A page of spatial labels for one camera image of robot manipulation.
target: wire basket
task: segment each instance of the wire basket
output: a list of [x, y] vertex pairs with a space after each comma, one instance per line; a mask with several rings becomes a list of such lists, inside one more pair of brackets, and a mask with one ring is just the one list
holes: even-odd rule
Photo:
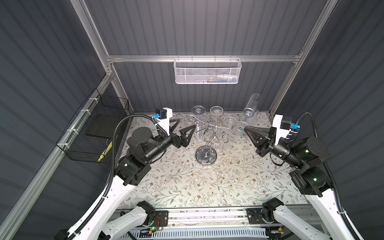
[[177, 84], [236, 84], [240, 76], [239, 58], [175, 58], [175, 82]]
[[[61, 139], [66, 132], [70, 132], [66, 142], [59, 143], [58, 141], [56, 145], [63, 150], [71, 160], [107, 163], [108, 159], [111, 158], [112, 151], [108, 151], [104, 158], [101, 158], [100, 161], [98, 160], [110, 144], [111, 138], [90, 134], [90, 127], [93, 127], [93, 121], [100, 116], [107, 120], [112, 118], [119, 122], [128, 116], [128, 110], [128, 99], [99, 95], [94, 99], [88, 109], [81, 110], [83, 113], [78, 123], [72, 129], [68, 129], [69, 124], [61, 134], [59, 139]], [[125, 121], [117, 132], [116, 146], [119, 146], [121, 143], [127, 123], [128, 121]]]

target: round chrome base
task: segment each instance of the round chrome base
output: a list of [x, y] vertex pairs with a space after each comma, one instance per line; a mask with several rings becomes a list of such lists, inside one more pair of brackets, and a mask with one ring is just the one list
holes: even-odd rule
[[217, 159], [216, 150], [210, 146], [199, 147], [195, 153], [195, 156], [197, 162], [204, 166], [212, 165], [216, 162]]

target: floral tablecloth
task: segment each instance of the floral tablecloth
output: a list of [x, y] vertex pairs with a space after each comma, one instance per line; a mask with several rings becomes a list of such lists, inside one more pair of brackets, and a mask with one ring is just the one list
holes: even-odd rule
[[[175, 117], [181, 118], [174, 131], [178, 135], [180, 129], [190, 126], [184, 120], [186, 115]], [[227, 116], [244, 119], [242, 113], [225, 113], [217, 125], [227, 127], [223, 122]], [[259, 113], [247, 123], [258, 127], [271, 126], [266, 113]], [[134, 118], [128, 137], [139, 126], [149, 127], [154, 136], [157, 135], [149, 120]], [[217, 132], [228, 133], [229, 142], [223, 144], [214, 139], [218, 158], [212, 166], [196, 162], [195, 151], [205, 143], [195, 137], [187, 148], [170, 146], [118, 209], [133, 208], [142, 200], [157, 208], [261, 205], [272, 197], [285, 204], [307, 203], [288, 175], [291, 171], [288, 164], [278, 167], [271, 162], [269, 155], [259, 157], [248, 137], [236, 136], [230, 129]], [[125, 143], [123, 155], [127, 149]]]

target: metal glass holder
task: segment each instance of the metal glass holder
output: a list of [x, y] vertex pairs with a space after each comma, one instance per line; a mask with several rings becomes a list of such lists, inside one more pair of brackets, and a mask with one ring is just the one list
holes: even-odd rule
[[[200, 142], [206, 142], [206, 144], [204, 146], [199, 147], [196, 150], [195, 157], [198, 163], [204, 166], [208, 166], [216, 162], [216, 159], [217, 159], [217, 152], [213, 148], [213, 139], [216, 138], [221, 143], [227, 143], [229, 141], [229, 138], [226, 135], [221, 136], [221, 140], [220, 140], [220, 138], [216, 134], [216, 130], [218, 128], [230, 129], [230, 127], [219, 127], [216, 125], [217, 121], [224, 115], [224, 112], [222, 112], [219, 117], [215, 116], [215, 120], [212, 119], [211, 115], [208, 116], [207, 112], [204, 112], [204, 113], [207, 118], [205, 122], [198, 119], [194, 115], [185, 116], [185, 121], [189, 124], [194, 124], [195, 121], [200, 121], [202, 124], [204, 124], [200, 130], [195, 132], [195, 138]], [[208, 138], [207, 133], [209, 130], [212, 131], [212, 136]]]

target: yellow object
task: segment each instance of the yellow object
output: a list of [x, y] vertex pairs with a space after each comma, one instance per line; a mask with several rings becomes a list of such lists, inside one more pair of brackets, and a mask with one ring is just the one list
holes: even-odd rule
[[99, 160], [97, 160], [97, 162], [100, 162], [100, 160], [108, 153], [108, 151], [111, 149], [111, 147], [112, 147], [112, 141], [108, 145], [108, 147], [104, 150], [104, 152], [100, 155]]

